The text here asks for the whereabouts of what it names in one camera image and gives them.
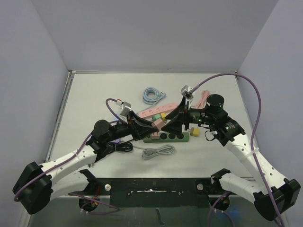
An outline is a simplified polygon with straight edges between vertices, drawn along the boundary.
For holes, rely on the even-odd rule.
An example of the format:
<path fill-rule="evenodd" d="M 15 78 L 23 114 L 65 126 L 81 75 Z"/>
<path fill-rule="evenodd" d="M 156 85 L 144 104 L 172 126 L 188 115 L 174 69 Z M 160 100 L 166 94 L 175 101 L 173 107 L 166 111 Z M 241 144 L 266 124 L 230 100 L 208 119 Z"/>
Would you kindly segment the pink charger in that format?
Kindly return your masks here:
<path fill-rule="evenodd" d="M 159 118 L 153 121 L 151 125 L 157 128 L 158 131 L 161 131 L 161 129 L 165 126 L 165 122 L 161 118 Z"/>
<path fill-rule="evenodd" d="M 151 139 L 152 140 L 159 140 L 160 139 L 160 133 L 159 132 L 155 132 L 151 135 Z"/>

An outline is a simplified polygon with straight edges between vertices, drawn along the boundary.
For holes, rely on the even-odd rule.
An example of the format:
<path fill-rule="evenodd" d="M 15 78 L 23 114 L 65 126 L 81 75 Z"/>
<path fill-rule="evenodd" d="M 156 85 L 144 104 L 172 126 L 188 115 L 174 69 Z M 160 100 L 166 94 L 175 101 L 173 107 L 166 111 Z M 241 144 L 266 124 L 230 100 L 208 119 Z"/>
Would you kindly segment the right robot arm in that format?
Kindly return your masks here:
<path fill-rule="evenodd" d="M 229 150 L 244 165 L 253 182 L 222 169 L 211 175 L 211 189 L 215 193 L 229 191 L 254 204 L 258 213 L 268 221 L 292 207 L 301 186 L 295 179 L 289 180 L 277 171 L 260 153 L 250 145 L 244 129 L 223 108 L 221 95 L 209 95 L 203 109 L 190 108 L 183 98 L 181 103 L 166 116 L 168 123 L 162 130 L 180 135 L 190 124 L 208 125 L 214 139 Z"/>

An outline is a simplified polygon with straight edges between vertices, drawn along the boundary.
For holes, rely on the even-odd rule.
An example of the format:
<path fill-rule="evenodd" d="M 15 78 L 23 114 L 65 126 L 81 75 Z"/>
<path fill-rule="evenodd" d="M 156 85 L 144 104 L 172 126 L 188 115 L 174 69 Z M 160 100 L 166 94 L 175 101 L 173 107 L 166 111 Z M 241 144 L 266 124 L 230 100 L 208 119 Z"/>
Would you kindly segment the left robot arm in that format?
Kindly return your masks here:
<path fill-rule="evenodd" d="M 116 125 L 99 120 L 76 151 L 54 161 L 28 164 L 13 187 L 14 201 L 20 202 L 28 214 L 35 214 L 49 203 L 54 193 L 53 187 L 59 180 L 107 156 L 110 142 L 128 135 L 138 141 L 159 131 L 151 121 L 140 118 L 133 111 L 126 119 L 126 122 Z"/>

